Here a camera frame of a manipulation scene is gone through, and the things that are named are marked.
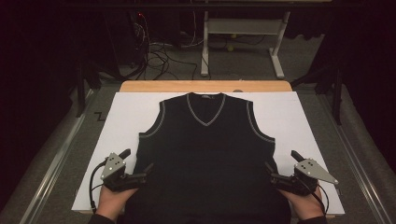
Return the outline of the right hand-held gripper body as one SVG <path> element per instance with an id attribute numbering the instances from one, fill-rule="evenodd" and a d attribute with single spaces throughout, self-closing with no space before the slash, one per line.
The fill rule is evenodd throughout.
<path id="1" fill-rule="evenodd" d="M 270 169 L 270 182 L 277 188 L 287 192 L 307 196 L 316 191 L 319 180 L 338 184 L 338 180 L 313 159 L 304 159 L 294 165 L 294 174 L 280 175 Z"/>

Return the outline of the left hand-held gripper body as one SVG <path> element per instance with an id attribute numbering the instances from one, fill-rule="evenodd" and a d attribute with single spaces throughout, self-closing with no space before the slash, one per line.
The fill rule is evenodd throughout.
<path id="1" fill-rule="evenodd" d="M 129 175 L 125 169 L 125 159 L 123 160 L 120 154 L 112 152 L 101 174 L 104 185 L 113 192 L 122 192 L 127 189 L 139 189 L 147 183 L 145 174 Z"/>

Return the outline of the black knit vest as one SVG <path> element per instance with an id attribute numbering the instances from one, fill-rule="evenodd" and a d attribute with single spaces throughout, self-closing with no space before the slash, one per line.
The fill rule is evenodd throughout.
<path id="1" fill-rule="evenodd" d="M 276 141 L 258 127 L 253 103 L 219 93 L 164 100 L 139 135 L 147 183 L 127 202 L 125 224 L 290 224 L 290 206 L 265 170 Z"/>

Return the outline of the person's left hand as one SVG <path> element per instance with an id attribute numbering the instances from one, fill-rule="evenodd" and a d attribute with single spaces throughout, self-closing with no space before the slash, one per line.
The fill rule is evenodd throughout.
<path id="1" fill-rule="evenodd" d="M 137 192 L 137 189 L 127 189 L 122 192 L 113 192 L 106 186 L 101 187 L 99 204 L 96 215 L 106 217 L 115 222 L 127 201 Z"/>

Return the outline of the person's right hand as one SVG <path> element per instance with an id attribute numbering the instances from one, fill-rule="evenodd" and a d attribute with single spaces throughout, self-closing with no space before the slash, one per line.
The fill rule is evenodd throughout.
<path id="1" fill-rule="evenodd" d="M 300 220 L 322 217 L 324 215 L 321 205 L 320 188 L 316 188 L 313 195 L 300 196 L 280 189 L 279 192 L 288 199 L 296 216 Z"/>

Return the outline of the white board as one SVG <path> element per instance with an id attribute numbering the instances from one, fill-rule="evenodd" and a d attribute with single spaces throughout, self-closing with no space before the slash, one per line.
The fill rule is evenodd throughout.
<path id="1" fill-rule="evenodd" d="M 131 155 L 125 159 L 126 172 L 133 171 L 138 135 L 154 123 L 160 111 L 159 102 L 175 96 L 174 92 L 118 92 L 115 95 L 71 207 L 73 211 L 87 215 L 92 212 L 89 200 L 90 176 L 94 167 L 110 153 L 119 154 L 129 148 Z M 253 103 L 259 128 L 276 140 L 274 159 L 282 175 L 293 173 L 296 163 L 290 155 L 293 150 L 315 160 L 322 167 L 326 165 L 296 92 L 234 92 L 232 96 Z"/>

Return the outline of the black metal stand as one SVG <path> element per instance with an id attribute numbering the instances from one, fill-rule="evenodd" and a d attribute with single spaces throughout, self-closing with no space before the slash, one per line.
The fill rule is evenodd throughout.
<path id="1" fill-rule="evenodd" d="M 80 118 L 86 106 L 85 84 L 88 84 L 91 89 L 98 90 L 101 88 L 101 81 L 95 63 L 87 58 L 78 60 L 76 70 L 78 93 L 77 118 Z"/>
<path id="2" fill-rule="evenodd" d="M 290 85 L 295 88 L 300 84 L 307 83 L 315 79 L 316 94 L 326 94 L 332 91 L 332 117 L 338 125 L 341 125 L 340 107 L 342 102 L 343 73 L 337 65 L 324 65 L 323 67 L 308 72 L 306 75 L 293 80 Z"/>

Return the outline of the metal floor rail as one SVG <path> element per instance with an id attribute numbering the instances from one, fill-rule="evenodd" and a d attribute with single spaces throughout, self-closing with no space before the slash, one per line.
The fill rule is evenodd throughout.
<path id="1" fill-rule="evenodd" d="M 24 207 L 17 224 L 35 224 L 43 210 L 70 153 L 74 139 L 85 119 L 85 110 L 92 102 L 95 91 L 83 92 L 85 105 L 78 116 L 78 94 L 71 93 L 73 104 L 57 125 L 48 141 L 34 157 L 25 177 L 20 182 Z"/>
<path id="2" fill-rule="evenodd" d="M 340 124 L 332 114 L 332 97 L 320 95 L 341 139 L 352 173 L 377 224 L 396 224 L 396 174 L 390 169 L 367 131 L 349 95 L 342 97 Z"/>

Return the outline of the white desk frame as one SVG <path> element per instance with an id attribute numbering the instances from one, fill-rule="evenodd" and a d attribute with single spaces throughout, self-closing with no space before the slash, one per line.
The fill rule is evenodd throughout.
<path id="1" fill-rule="evenodd" d="M 201 57 L 201 75 L 209 75 L 209 50 L 208 36 L 211 34 L 222 35 L 275 35 L 276 44 L 268 52 L 278 79 L 285 75 L 278 58 L 278 52 L 289 22 L 290 12 L 284 13 L 282 19 L 255 20 L 255 19 L 210 19 L 208 12 L 204 16 L 203 50 Z"/>

